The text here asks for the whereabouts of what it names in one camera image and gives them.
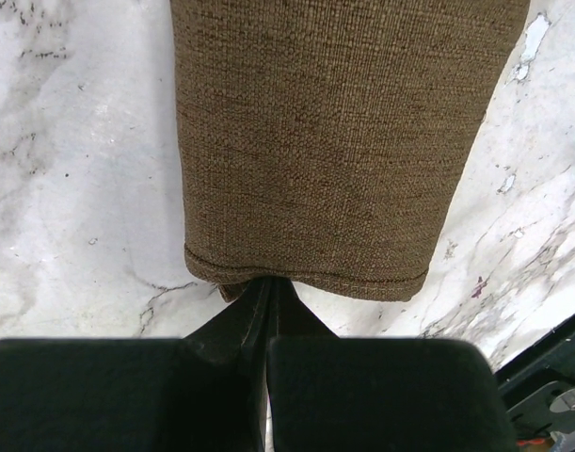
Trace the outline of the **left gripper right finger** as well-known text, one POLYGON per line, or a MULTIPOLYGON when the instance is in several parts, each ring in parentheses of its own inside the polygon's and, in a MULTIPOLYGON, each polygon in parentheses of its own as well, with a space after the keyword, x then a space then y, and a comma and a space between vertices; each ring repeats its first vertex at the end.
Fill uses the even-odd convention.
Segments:
POLYGON ((276 279, 267 385, 278 451, 513 451, 483 354, 451 339, 341 338, 276 279))

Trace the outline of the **brown cloth napkin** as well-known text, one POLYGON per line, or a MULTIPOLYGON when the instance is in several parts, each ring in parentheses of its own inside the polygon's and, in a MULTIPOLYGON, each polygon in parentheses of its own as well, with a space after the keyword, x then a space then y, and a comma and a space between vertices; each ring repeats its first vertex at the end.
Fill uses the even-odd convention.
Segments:
POLYGON ((423 287, 525 1, 174 1, 191 274, 423 287))

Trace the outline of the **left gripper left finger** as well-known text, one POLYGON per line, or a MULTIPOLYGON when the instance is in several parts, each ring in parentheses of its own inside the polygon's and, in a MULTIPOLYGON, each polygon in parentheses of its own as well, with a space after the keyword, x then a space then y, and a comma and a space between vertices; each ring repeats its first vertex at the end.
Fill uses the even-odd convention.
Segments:
POLYGON ((0 451, 261 451, 271 282, 184 338, 0 340, 0 451))

